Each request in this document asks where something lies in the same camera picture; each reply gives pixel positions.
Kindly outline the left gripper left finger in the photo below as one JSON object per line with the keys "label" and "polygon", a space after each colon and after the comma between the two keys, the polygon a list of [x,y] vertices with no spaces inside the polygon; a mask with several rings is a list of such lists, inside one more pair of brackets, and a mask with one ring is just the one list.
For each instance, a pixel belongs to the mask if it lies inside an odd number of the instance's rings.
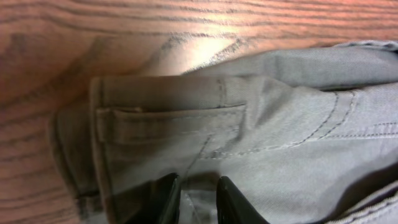
{"label": "left gripper left finger", "polygon": [[181,178],[170,173],[158,179],[150,200],[125,224],[177,224],[180,215]]}

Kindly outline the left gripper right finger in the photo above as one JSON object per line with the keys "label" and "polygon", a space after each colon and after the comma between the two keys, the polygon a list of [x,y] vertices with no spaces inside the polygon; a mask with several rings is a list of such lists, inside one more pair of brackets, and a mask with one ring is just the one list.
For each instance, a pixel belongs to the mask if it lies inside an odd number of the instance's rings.
{"label": "left gripper right finger", "polygon": [[216,207],[219,224],[269,224],[227,176],[218,181]]}

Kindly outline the grey cotton shorts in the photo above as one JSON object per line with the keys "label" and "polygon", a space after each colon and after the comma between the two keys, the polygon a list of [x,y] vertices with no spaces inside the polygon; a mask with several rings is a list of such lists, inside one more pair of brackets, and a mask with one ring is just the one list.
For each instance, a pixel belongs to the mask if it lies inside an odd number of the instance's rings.
{"label": "grey cotton shorts", "polygon": [[218,223],[222,176],[269,223],[396,223],[397,42],[95,78],[49,141],[81,223],[125,223],[170,173],[178,223]]}

